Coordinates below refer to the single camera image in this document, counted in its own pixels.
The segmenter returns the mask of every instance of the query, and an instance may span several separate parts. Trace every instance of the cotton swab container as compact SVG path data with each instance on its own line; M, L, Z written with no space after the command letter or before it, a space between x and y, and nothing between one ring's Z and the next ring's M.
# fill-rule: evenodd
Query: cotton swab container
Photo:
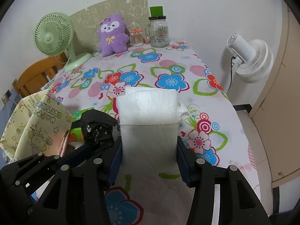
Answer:
M133 46L142 46L144 44L143 31L133 30L130 31L131 42Z

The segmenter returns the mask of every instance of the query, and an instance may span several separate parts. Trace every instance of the yellow bow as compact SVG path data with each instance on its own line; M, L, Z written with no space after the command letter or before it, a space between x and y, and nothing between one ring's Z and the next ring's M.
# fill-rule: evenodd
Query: yellow bow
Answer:
M105 40L108 41L108 43L113 43L113 39L115 39L115 36L107 37Z

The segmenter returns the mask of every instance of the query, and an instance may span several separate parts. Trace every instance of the electric fan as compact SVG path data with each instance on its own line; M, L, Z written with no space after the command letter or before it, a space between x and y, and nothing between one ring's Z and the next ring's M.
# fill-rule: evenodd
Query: electric fan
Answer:
M69 55L65 71L70 71L91 58L90 53L75 55L72 40L74 29L70 18L63 13L49 13L36 26L34 43L41 53L56 56L63 52Z
M249 43L237 33L232 33L227 41L228 47L236 53L232 61L232 78L235 73L245 83L255 83L270 72L274 64L271 49L263 40L251 40Z

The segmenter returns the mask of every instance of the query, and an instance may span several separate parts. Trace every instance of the door frame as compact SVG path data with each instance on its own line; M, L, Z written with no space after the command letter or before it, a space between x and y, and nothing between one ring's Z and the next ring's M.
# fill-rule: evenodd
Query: door frame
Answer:
M271 70L271 73L266 81L266 84L260 93L260 96L256 100L255 104L252 107L252 110L249 112L249 117L253 118L254 114L258 111L259 107L262 105L263 101L267 97L269 91L272 88L272 85L277 77L281 64L285 66L282 61L285 55L285 51L287 48L287 40L289 37L289 29L290 29L290 10L286 3L281 0L282 4L282 27L281 27L281 36L278 47L278 52L276 58L274 60L274 65Z

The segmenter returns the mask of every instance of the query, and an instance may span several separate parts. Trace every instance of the wooden chair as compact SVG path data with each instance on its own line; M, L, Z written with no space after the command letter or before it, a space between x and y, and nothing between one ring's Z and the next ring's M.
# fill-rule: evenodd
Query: wooden chair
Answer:
M64 53L56 57L48 57L32 64L20 76L19 80L13 82L13 87L22 97L39 92L41 87L49 82L46 76L51 79L57 74L57 70L63 68L67 62Z

